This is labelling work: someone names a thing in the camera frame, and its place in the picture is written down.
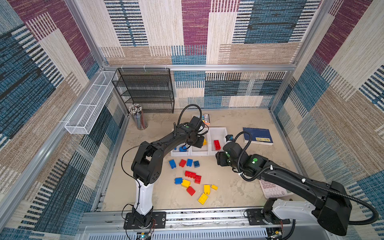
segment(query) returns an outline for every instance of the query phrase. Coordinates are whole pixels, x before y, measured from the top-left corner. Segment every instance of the black mounting plate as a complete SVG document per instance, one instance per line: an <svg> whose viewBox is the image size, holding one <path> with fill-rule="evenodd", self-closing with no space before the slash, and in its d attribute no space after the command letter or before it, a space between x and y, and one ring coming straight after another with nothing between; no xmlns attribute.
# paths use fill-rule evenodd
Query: black mounting plate
<svg viewBox="0 0 384 240"><path fill-rule="evenodd" d="M156 220L155 229L159 228L165 228L166 227L166 212L153 212L152 218ZM130 230L130 229L140 229L139 221L137 221L131 212L127 213L125 216L126 221L124 222L124 229ZM150 229L152 227L153 222L149 224L148 227L145 229Z"/></svg>
<svg viewBox="0 0 384 240"><path fill-rule="evenodd" d="M268 225L263 221L263 214L261 213L262 209L247 209L247 216L250 216L248 218L249 225L255 226L255 225ZM281 220L283 224L290 224L291 220L284 219ZM273 224L280 224L280 220L276 220Z"/></svg>

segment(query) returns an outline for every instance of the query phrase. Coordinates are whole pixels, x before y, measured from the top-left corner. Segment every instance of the table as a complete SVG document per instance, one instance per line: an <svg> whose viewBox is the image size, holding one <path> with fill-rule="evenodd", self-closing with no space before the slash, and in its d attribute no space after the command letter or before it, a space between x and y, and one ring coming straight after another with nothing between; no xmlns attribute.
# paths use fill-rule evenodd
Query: table
<svg viewBox="0 0 384 240"><path fill-rule="evenodd" d="M223 110L205 110L203 114L210 116L210 127L226 127L228 134L236 136L242 131L243 127L266 128L270 130L273 139L273 145L251 144L247 149L248 154L258 153L265 156L282 167L297 172L287 149L273 123L273 120L267 109L223 109ZM113 169L113 173L107 188L107 193L103 202L102 211L117 211L127 204L134 204L136 197L135 180L126 175L121 169L121 157L129 148L139 145L143 141L156 141L173 129L173 123L177 122L180 112L173 114L156 113L146 114L148 128L138 130L133 121L129 122L123 143ZM198 111L185 111L181 122L190 121L192 115L198 114ZM243 137L237 142L244 147ZM136 155L137 148L129 151L123 159L125 171L132 174L131 164ZM179 167L181 159L191 158L198 160L200 167ZM171 169L169 160L174 159L177 168ZM176 185L174 179L183 177L184 171L189 170L202 176L201 184L195 184L191 181L191 186L196 190L193 196L190 196L186 189L181 185ZM211 189L210 195L204 205L197 200L204 192L204 184L214 184L218 190ZM297 195L290 195L282 199L303 200ZM188 209L188 208L211 208L211 207L247 207L263 206L266 202L259 181L244 181L238 174L232 172L231 167L221 167L217 165L215 156L189 156L189 157L171 157L168 153L164 157L162 172L159 179L154 183L152 202L155 210L158 209Z"/></svg>

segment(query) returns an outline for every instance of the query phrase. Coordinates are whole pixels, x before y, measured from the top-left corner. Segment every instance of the white plastic bin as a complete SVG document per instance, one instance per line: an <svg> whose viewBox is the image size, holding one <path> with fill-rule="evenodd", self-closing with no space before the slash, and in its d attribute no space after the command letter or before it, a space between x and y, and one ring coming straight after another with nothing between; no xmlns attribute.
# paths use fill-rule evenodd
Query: white plastic bin
<svg viewBox="0 0 384 240"><path fill-rule="evenodd" d="M207 128L204 128L201 133L205 132L207 130ZM207 132L205 135L205 140L207 141L207 144L202 146L201 148L198 148L198 147L190 147L191 148L191 156L208 156L209 155L209 149L210 149L210 145L211 145L211 141L210 141L210 135L209 135L209 132Z"/></svg>
<svg viewBox="0 0 384 240"><path fill-rule="evenodd" d="M182 144L178 145L178 146L176 147L176 150L175 150L175 149L172 149L172 151L170 152L170 155L171 155L172 157L190 156L190 154L191 154L191 151L190 151L190 150L191 150L191 147L188 148L186 152L180 152L180 151L179 151L179 147L183 146L184 144L185 144L185 143L182 143Z"/></svg>
<svg viewBox="0 0 384 240"><path fill-rule="evenodd" d="M223 151L223 146L226 144L225 136L228 135L227 128L226 127L210 127L209 132L210 134L210 143L211 146L209 148L209 155L214 156L217 152ZM220 149L215 149L215 143L214 141L218 140L220 143Z"/></svg>

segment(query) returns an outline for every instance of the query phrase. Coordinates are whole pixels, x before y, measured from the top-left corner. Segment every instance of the calculator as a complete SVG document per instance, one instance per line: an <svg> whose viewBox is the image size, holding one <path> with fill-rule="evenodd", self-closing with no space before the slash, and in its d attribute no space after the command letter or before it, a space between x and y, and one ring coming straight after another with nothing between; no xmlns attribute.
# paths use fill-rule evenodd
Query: calculator
<svg viewBox="0 0 384 240"><path fill-rule="evenodd" d="M264 180L259 180L259 182L260 186L262 187L265 198L284 197L293 194L293 192L286 190L285 188L280 187L279 185L276 185L274 183L267 182Z"/></svg>

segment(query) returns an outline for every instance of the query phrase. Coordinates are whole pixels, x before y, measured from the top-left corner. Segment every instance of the robotic arm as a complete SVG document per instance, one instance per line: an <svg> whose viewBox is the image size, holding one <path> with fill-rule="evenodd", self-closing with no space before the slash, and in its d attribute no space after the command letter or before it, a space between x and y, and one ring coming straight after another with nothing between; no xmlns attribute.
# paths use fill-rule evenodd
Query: robotic arm
<svg viewBox="0 0 384 240"><path fill-rule="evenodd" d="M200 118L193 117L190 122L180 124L180 119L190 106L196 106L200 111ZM159 178L164 156L173 148L186 143L189 146L201 148L204 142L204 133L200 133L200 127L204 124L201 120L202 112L195 104L188 105L180 114L177 124L174 123L174 131L164 138L155 142L142 142L131 166L133 177L136 179L136 203L132 207L134 218L143 227L150 224L152 220L152 190L153 183ZM263 217L268 222L276 219L317 219L317 222L327 231L344 236L348 224L365 225L375 222L379 214L377 210L368 203L346 194L344 186L333 181L331 184L319 182L306 178L283 168L266 157L258 154L248 155L245 150L250 145L251 138L245 148L241 148L236 139L227 142L223 146L223 152L216 154L217 164L220 166L232 166L236 169L245 181L262 179L275 183L287 190L290 190L310 204L303 209L302 204L283 203L280 199L269 199L263 209ZM366 206L373 213L372 217L363 221L349 221L352 210L351 202L355 201Z"/></svg>

